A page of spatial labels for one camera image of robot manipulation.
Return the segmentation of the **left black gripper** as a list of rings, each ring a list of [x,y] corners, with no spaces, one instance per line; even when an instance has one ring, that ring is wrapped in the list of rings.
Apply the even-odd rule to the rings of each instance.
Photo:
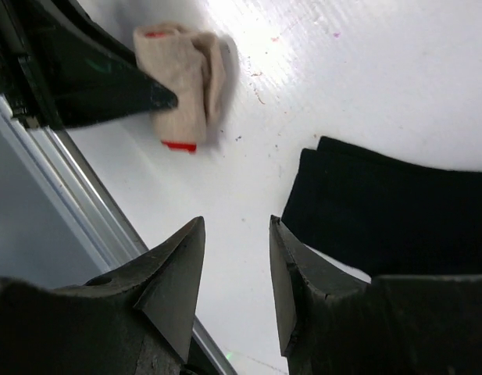
[[[78,2],[29,4],[30,40],[19,3],[0,1],[0,95],[24,127],[84,127],[177,107],[177,95]]]

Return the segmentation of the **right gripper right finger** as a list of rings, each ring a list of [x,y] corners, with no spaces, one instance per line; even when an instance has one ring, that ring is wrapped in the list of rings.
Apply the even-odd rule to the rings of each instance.
[[[270,219],[280,352],[292,374],[482,374],[482,275],[366,283]]]

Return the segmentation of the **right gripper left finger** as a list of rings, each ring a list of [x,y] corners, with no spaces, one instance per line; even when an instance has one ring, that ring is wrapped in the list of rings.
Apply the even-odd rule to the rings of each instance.
[[[0,374],[181,374],[205,253],[196,217],[81,286],[0,277]]]

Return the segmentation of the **beige red sock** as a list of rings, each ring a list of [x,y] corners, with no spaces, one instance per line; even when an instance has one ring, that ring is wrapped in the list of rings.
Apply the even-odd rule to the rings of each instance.
[[[157,138],[168,149],[194,153],[208,126],[220,119],[226,71],[220,38],[179,23],[135,28],[137,66],[177,97],[172,109],[151,112]]]

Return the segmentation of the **black sock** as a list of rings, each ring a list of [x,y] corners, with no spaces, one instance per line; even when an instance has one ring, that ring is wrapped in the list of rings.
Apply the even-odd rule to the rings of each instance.
[[[302,243],[372,277],[482,274],[482,173],[329,137],[304,149],[282,214]]]

